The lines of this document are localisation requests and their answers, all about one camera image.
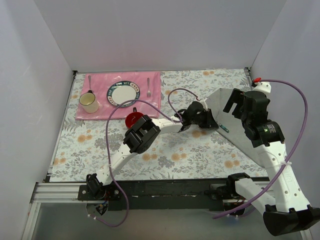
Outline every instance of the wall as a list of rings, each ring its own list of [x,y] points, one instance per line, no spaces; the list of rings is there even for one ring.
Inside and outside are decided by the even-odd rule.
[[[0,239],[20,239],[48,170],[72,71],[32,0],[0,0]]]
[[[252,66],[253,76],[286,80],[305,93],[309,104],[308,123],[295,154],[293,169],[306,197],[320,207],[320,1],[288,0],[266,38]],[[277,121],[286,137],[287,149],[293,146],[303,119],[303,101],[288,86],[272,84],[270,118]],[[320,223],[311,228],[320,239]]]
[[[251,66],[286,0],[34,0],[80,72]]]

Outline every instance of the cup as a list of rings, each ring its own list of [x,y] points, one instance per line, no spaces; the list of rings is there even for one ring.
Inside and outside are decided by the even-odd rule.
[[[137,109],[134,107],[133,112],[131,112],[125,118],[125,125],[129,129],[131,128],[144,114],[142,112],[138,112]]]
[[[99,109],[99,103],[96,95],[94,95],[92,92],[86,92],[82,94],[79,102],[88,114],[95,113]]]

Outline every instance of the pink placemat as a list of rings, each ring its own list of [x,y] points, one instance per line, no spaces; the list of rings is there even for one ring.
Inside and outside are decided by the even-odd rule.
[[[89,73],[85,75],[81,94],[87,93],[89,90],[89,79],[91,75],[91,90],[95,94],[99,102],[99,109],[94,113],[87,113],[82,106],[78,105],[76,111],[76,120],[107,120],[111,112],[116,108],[107,100],[107,91],[115,83],[121,81],[130,81],[137,84],[140,88],[140,100],[151,103],[156,108],[160,108],[161,104],[161,79],[158,71],[139,71],[139,72],[111,72],[111,73]],[[150,79],[151,97],[147,97],[148,85],[147,78]],[[148,115],[151,118],[158,118],[159,113],[151,106],[136,102],[125,108],[119,108],[111,117],[111,119],[125,119],[128,114],[133,112],[133,108],[138,112]]]

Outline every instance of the red cup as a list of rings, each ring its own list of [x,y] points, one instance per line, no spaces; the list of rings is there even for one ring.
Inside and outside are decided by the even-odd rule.
[[[133,112],[130,113],[125,118],[125,125],[129,129],[131,128],[144,114],[142,112],[138,112],[137,109],[134,107]]]

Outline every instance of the floral tablecloth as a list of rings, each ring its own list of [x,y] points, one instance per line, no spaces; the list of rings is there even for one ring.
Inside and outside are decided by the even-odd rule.
[[[77,74],[67,106],[63,129],[55,153],[50,182],[83,182],[107,163],[105,120],[75,120],[85,74]],[[167,102],[169,92],[186,88],[204,99],[219,88],[249,90],[243,69],[213,69],[161,72],[161,111],[172,116]],[[186,108],[194,97],[174,92],[176,109]],[[111,120],[111,152],[118,150],[127,128],[124,119]],[[192,126],[182,133],[160,135],[147,152],[131,159],[116,176],[117,180],[225,178],[245,172],[264,177],[264,168],[255,164],[231,142],[214,130]]]

